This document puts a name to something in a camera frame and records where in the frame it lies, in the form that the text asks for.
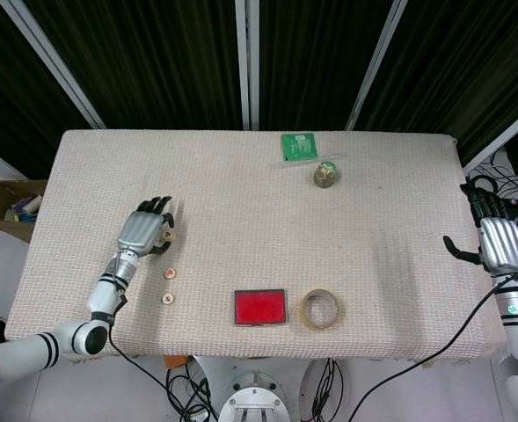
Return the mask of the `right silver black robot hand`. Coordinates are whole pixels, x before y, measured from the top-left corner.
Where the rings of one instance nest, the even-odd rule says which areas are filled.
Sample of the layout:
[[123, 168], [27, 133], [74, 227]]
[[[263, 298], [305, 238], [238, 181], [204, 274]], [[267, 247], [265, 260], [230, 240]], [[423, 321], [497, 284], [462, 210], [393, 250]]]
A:
[[449, 236], [442, 238], [456, 259], [483, 266], [492, 276], [518, 271], [518, 226], [509, 218], [504, 200], [472, 183], [460, 185], [469, 201], [478, 233], [478, 252], [461, 251]]

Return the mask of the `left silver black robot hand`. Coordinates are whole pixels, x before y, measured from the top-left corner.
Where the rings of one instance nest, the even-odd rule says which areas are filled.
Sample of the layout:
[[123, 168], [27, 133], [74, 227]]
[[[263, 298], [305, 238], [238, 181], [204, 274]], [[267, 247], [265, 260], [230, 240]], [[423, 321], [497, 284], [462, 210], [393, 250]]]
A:
[[131, 251], [137, 257], [161, 255], [167, 252], [172, 241], [164, 240], [164, 225], [174, 228], [174, 216], [164, 212], [171, 196], [154, 197], [141, 202], [127, 218], [117, 239], [119, 251]]

